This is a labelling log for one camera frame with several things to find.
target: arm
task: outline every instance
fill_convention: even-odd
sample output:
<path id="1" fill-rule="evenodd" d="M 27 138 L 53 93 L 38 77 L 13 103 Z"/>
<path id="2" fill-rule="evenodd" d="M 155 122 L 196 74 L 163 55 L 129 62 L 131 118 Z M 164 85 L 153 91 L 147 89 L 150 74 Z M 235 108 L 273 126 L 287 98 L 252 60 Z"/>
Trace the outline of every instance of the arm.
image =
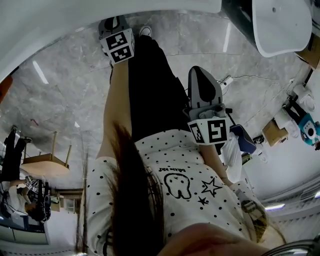
<path id="1" fill-rule="evenodd" d="M 103 139 L 97 158 L 115 157 L 110 141 L 115 137 L 114 123 L 118 123 L 130 134 L 132 133 L 127 60 L 113 67 L 103 115 Z"/>
<path id="2" fill-rule="evenodd" d="M 10 188 L 11 187 L 16 187 L 20 184 L 25 184 L 27 182 L 26 179 L 17 179 L 17 180 L 13 180 L 13 181 L 10 181 Z"/>
<path id="3" fill-rule="evenodd" d="M 29 199 L 29 197 L 28 197 L 28 192 L 29 192 L 29 188 L 24 187 L 24 188 L 22 189 L 21 194 L 22 194 L 23 198 L 26 200 L 26 202 L 27 202 L 28 204 L 31 204 L 30 199 Z"/>
<path id="4" fill-rule="evenodd" d="M 11 186 L 9 188 L 9 196 L 10 196 L 10 208 L 14 211 L 16 211 L 17 209 L 19 209 L 20 207 L 20 201 L 18 198 L 18 194 L 17 194 L 17 187 L 16 186 Z"/>
<path id="5" fill-rule="evenodd" d="M 204 163 L 211 167 L 228 187 L 232 186 L 233 183 L 228 179 L 227 172 L 219 158 L 216 147 L 214 145 L 200 145 L 199 149 Z"/>

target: fluorescent light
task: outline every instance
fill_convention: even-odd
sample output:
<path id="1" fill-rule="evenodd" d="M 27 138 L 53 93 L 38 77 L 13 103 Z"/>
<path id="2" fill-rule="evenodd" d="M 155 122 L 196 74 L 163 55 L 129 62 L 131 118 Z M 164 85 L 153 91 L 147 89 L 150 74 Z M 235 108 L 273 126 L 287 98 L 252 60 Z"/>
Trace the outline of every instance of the fluorescent light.
<path id="1" fill-rule="evenodd" d="M 223 52 L 224 52 L 224 53 L 226 53 L 227 50 L 228 50 L 230 32 L 231 32 L 231 22 L 229 22 L 229 23 L 228 23 L 228 26 L 226 27 L 224 44 L 223 44 Z"/>
<path id="2" fill-rule="evenodd" d="M 280 210 L 280 209 L 282 209 L 283 207 L 285 207 L 285 204 L 284 204 L 284 203 L 265 207 L 265 210 L 266 210 L 266 211 Z"/>
<path id="3" fill-rule="evenodd" d="M 293 253 L 293 254 L 295 254 L 295 255 L 299 255 L 299 254 L 301 254 L 301 255 L 307 255 L 308 250 L 305 250 L 305 249 L 291 249 L 291 250 L 290 250 L 290 253 Z"/>
<path id="4" fill-rule="evenodd" d="M 34 68 L 35 68 L 35 71 L 38 73 L 39 77 L 41 78 L 42 82 L 44 84 L 49 84 L 46 77 L 45 77 L 45 74 L 42 72 L 41 68 L 39 67 L 38 63 L 34 60 L 32 62 Z"/>
<path id="5" fill-rule="evenodd" d="M 320 191 L 315 194 L 314 198 L 320 198 Z"/>
<path id="6" fill-rule="evenodd" d="M 82 30 L 84 30 L 85 28 L 82 26 L 82 27 L 79 27 L 79 28 L 77 28 L 74 32 L 80 32 L 80 31 L 82 31 Z"/>

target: cardboard box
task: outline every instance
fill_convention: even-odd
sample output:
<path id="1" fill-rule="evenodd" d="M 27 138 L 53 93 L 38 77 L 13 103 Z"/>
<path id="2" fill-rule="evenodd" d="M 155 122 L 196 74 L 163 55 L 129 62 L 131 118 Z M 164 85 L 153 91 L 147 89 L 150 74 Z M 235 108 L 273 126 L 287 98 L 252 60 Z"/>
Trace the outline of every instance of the cardboard box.
<path id="1" fill-rule="evenodd" d="M 270 147 L 274 146 L 288 136 L 287 130 L 285 128 L 279 129 L 274 119 L 268 122 L 268 124 L 263 128 L 262 133 L 265 139 L 268 141 Z"/>
<path id="2" fill-rule="evenodd" d="M 309 44 L 296 54 L 304 59 L 312 68 L 320 69 L 320 37 L 311 34 Z"/>

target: equipment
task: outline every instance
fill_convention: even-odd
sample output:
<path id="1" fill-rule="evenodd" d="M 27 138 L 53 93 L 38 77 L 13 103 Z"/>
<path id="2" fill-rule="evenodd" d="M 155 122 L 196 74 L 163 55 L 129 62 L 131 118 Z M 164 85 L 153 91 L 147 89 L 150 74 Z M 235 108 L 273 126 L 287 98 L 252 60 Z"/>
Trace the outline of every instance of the equipment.
<path id="1" fill-rule="evenodd" d="M 51 216 L 51 198 L 48 195 L 49 193 L 49 183 L 46 182 L 44 185 L 44 194 L 42 194 L 42 188 L 43 188 L 43 184 L 42 184 L 42 180 L 39 180 L 39 185 L 38 185 L 38 199 L 36 202 L 36 208 L 39 211 L 43 211 L 44 213 L 44 218 L 43 220 L 41 220 L 41 223 L 46 222 L 47 220 L 49 220 L 50 216 Z"/>
<path id="2" fill-rule="evenodd" d="M 303 132 L 310 140 L 314 140 L 317 136 L 315 125 L 311 121 L 303 126 Z"/>
<path id="3" fill-rule="evenodd" d="M 135 38 L 123 15 L 102 20 L 98 26 L 99 40 L 105 55 L 113 64 L 135 55 Z"/>
<path id="4" fill-rule="evenodd" d="M 199 66 L 189 71 L 189 107 L 184 109 L 189 128 L 196 143 L 213 145 L 229 140 L 229 124 L 220 85 L 215 78 Z"/>

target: foot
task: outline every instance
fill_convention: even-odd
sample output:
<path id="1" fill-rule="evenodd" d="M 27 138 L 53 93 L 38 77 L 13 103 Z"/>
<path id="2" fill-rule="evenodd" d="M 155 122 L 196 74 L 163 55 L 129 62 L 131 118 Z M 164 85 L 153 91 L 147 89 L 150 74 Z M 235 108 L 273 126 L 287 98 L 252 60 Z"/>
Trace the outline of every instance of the foot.
<path id="1" fill-rule="evenodd" d="M 11 127 L 11 132 L 16 133 L 17 130 L 18 130 L 18 127 L 16 127 L 15 125 L 12 125 L 12 127 Z"/>
<path id="2" fill-rule="evenodd" d="M 141 29 L 140 29 L 140 32 L 139 32 L 139 37 L 141 36 L 147 36 L 147 37 L 151 37 L 152 38 L 152 30 L 151 30 L 151 27 L 149 26 L 143 26 Z"/>
<path id="3" fill-rule="evenodd" d="M 26 144 L 32 143 L 32 138 L 30 137 L 22 136 L 21 139 L 23 139 Z"/>

